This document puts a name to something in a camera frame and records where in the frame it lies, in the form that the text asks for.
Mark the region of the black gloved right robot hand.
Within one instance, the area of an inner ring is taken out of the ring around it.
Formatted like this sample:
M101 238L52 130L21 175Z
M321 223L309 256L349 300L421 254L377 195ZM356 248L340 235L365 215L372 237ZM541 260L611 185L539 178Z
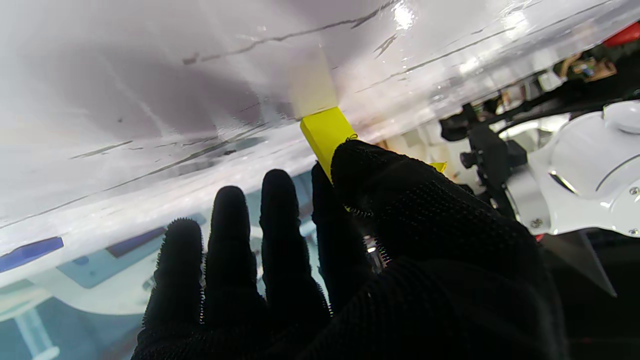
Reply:
M311 170L313 278L297 192L265 174L265 296L246 197L169 224L134 360L568 360L562 306L526 228L425 162L356 139Z

